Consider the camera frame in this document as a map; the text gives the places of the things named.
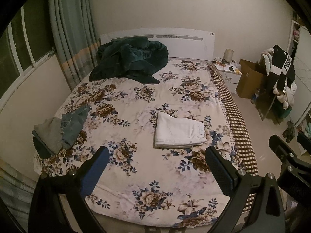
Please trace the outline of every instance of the white headboard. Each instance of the white headboard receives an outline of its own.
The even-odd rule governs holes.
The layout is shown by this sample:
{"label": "white headboard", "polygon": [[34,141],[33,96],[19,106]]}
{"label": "white headboard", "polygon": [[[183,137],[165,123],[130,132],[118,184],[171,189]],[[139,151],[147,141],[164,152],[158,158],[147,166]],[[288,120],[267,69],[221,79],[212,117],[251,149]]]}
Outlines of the white headboard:
{"label": "white headboard", "polygon": [[183,28],[141,28],[102,34],[101,44],[111,40],[145,36],[149,41],[159,41],[167,46],[169,57],[213,60],[215,33]]}

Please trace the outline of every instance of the window pane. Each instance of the window pane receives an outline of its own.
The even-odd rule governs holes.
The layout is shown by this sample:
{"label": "window pane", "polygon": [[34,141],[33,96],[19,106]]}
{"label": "window pane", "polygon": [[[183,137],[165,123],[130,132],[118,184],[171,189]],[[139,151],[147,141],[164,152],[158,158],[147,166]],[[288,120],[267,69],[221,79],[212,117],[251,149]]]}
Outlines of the window pane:
{"label": "window pane", "polygon": [[0,38],[0,97],[20,75],[10,50],[7,29]]}
{"label": "window pane", "polygon": [[38,61],[54,46],[48,0],[27,0],[24,18],[30,49]]}
{"label": "window pane", "polygon": [[21,63],[21,67],[25,71],[32,63],[24,38],[23,26],[21,23],[21,10],[19,10],[12,19],[12,32],[18,59]]}

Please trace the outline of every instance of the window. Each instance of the window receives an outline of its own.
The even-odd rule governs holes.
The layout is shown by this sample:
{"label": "window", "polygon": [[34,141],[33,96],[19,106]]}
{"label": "window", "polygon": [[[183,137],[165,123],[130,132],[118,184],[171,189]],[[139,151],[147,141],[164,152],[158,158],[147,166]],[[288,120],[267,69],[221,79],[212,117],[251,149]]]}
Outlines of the window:
{"label": "window", "polygon": [[48,0],[27,0],[0,38],[0,111],[53,47]]}

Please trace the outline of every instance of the bedspread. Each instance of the bedspread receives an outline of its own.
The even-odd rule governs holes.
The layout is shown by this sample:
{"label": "bedspread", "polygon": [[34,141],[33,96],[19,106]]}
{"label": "bedspread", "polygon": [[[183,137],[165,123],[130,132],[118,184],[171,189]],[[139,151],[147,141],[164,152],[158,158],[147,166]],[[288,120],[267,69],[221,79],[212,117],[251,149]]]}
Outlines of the bedspread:
{"label": "bedspread", "polygon": [[[39,174],[64,175],[103,145],[110,151],[110,163],[85,198],[93,211],[152,226],[210,224],[229,197],[221,192],[206,164],[205,149],[213,145],[236,168],[258,174],[244,120],[211,63],[170,60],[154,78],[160,84],[84,78],[55,115],[61,118],[84,104],[91,107],[77,142],[50,159],[35,155],[34,169]],[[203,122],[207,142],[192,148],[155,148],[159,111]]]}

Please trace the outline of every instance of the curtain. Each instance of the curtain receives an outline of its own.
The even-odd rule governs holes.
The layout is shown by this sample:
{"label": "curtain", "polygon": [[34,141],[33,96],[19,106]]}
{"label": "curtain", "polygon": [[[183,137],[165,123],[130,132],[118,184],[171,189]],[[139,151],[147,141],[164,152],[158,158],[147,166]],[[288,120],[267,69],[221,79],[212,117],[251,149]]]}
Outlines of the curtain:
{"label": "curtain", "polygon": [[71,89],[97,66],[98,37],[90,0],[49,0],[56,50]]}
{"label": "curtain", "polygon": [[35,187],[35,181],[16,171],[0,158],[0,197],[26,231]]}

